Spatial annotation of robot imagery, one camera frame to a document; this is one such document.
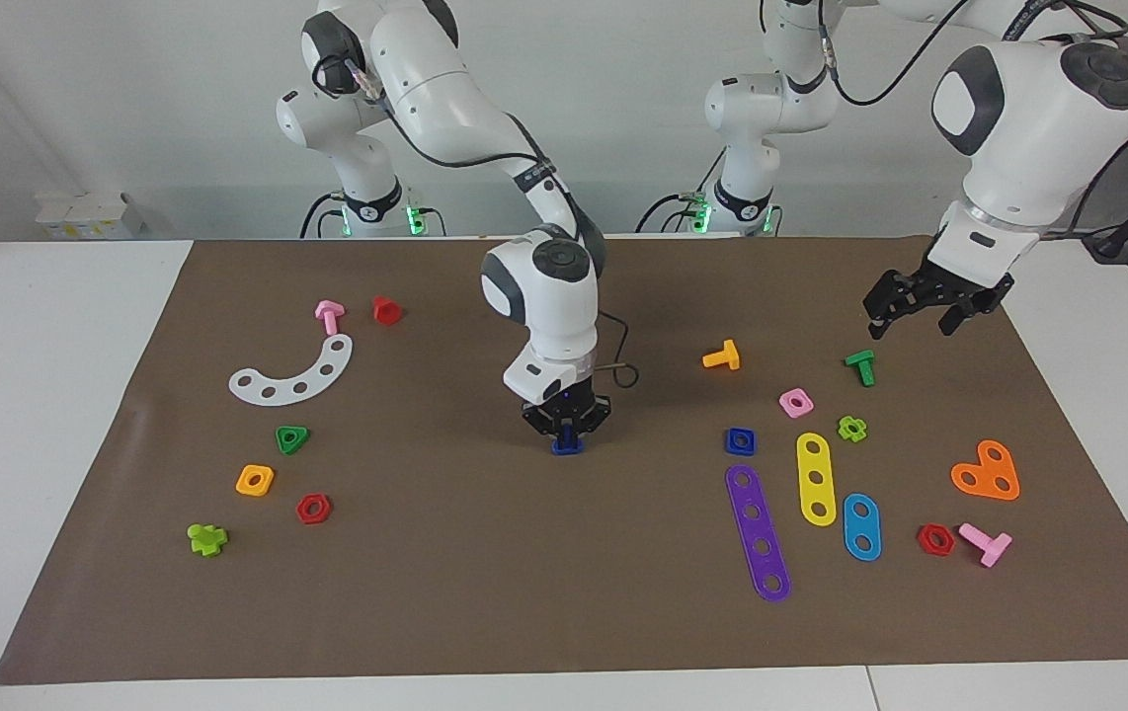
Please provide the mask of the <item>white cardboard box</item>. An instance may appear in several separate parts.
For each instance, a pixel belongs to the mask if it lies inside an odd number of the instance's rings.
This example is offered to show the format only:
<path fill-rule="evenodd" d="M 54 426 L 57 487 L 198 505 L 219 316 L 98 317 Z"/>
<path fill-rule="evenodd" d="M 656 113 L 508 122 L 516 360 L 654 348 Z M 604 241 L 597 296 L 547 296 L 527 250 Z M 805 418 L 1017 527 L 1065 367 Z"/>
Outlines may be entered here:
<path fill-rule="evenodd" d="M 146 223 L 125 193 L 39 191 L 35 222 L 50 240 L 138 240 Z"/>

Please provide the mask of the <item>yellow three-hole strip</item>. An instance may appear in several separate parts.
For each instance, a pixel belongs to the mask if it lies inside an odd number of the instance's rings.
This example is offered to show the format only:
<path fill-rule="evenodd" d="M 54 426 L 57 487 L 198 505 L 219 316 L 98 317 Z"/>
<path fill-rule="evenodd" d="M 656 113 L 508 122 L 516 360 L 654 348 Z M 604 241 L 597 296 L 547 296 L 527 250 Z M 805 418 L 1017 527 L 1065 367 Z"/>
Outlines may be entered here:
<path fill-rule="evenodd" d="M 820 527 L 836 523 L 832 456 L 821 434 L 805 432 L 797 437 L 797 492 L 800 512 L 808 523 Z"/>

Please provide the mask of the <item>white curved five-hole plate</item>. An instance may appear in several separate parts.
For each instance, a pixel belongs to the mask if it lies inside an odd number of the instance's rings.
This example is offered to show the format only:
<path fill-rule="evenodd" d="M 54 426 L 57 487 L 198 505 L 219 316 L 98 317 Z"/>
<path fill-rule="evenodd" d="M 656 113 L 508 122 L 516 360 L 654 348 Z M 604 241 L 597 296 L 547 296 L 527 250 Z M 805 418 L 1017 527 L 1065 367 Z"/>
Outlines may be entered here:
<path fill-rule="evenodd" d="M 284 409 L 329 390 L 349 367 L 354 351 L 355 341 L 347 334 L 337 333 L 325 339 L 319 356 L 301 374 L 274 378 L 254 368 L 243 368 L 231 374 L 228 388 L 236 400 L 249 405 Z"/>

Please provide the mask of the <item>purple four-hole strip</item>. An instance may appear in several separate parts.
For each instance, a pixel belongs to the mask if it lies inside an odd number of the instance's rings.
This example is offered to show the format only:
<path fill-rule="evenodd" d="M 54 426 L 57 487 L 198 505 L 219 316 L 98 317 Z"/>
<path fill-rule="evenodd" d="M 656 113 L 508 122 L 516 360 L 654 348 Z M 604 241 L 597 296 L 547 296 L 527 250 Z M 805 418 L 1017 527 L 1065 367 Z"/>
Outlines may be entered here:
<path fill-rule="evenodd" d="M 763 480 L 750 465 L 735 464 L 728 467 L 725 485 L 755 592 L 764 602 L 784 602 L 791 594 L 788 567 L 782 558 Z"/>

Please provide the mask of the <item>brown table mat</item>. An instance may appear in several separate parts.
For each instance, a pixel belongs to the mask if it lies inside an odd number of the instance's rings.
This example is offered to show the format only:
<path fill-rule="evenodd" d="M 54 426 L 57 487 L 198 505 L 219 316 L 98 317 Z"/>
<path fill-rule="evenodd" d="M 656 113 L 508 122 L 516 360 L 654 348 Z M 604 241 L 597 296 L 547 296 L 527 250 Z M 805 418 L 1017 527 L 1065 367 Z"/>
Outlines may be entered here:
<path fill-rule="evenodd" d="M 0 658 L 0 684 L 430 673 L 676 670 L 1128 659 L 1128 523 L 1007 316 L 876 344 L 861 300 L 924 238 L 614 240 L 603 307 L 631 323 L 632 390 L 576 456 L 520 415 L 502 374 L 525 330 L 481 293 L 477 242 L 199 243 Z M 400 302 L 384 327 L 371 299 Z M 316 302 L 355 341 L 320 395 L 261 409 L 231 374 L 301 374 Z M 702 357 L 734 339 L 739 370 Z M 811 414 L 779 395 L 803 388 Z M 844 441 L 844 415 L 869 437 Z M 308 442 L 277 450 L 276 428 Z M 754 456 L 728 428 L 757 433 Z M 829 442 L 837 520 L 808 523 L 797 437 Z M 1001 441 L 1015 501 L 949 480 Z M 270 465 L 267 495 L 235 491 Z M 763 480 L 791 594 L 751 585 L 725 485 Z M 324 492 L 328 521 L 299 523 Z M 883 554 L 844 547 L 870 495 Z M 191 523 L 228 532 L 215 558 Z M 935 558 L 917 532 L 942 523 Z M 993 568 L 961 523 L 1012 545 Z"/>

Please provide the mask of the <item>blue two-hole strip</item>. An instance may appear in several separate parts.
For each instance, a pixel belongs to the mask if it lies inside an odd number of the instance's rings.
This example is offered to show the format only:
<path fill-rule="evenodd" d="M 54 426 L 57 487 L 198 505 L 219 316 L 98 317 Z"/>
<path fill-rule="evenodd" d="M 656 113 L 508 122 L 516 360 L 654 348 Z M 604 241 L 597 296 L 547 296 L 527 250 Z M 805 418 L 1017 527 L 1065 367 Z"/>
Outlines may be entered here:
<path fill-rule="evenodd" d="M 844 547 L 861 562 L 875 562 L 883 554 L 883 517 L 870 495 L 851 492 L 843 502 Z"/>

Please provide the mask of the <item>orange three-hole angle plate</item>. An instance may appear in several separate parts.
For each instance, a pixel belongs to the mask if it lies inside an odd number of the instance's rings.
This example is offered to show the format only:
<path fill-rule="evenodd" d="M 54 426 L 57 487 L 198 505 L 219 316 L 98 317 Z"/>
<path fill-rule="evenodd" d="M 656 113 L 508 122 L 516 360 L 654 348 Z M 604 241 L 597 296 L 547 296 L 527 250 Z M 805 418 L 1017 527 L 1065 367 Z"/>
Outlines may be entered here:
<path fill-rule="evenodd" d="M 960 462 L 949 469 L 949 480 L 967 495 L 1015 501 L 1020 495 L 1017 471 L 1010 449 L 1001 441 L 984 439 L 978 444 L 978 462 Z"/>

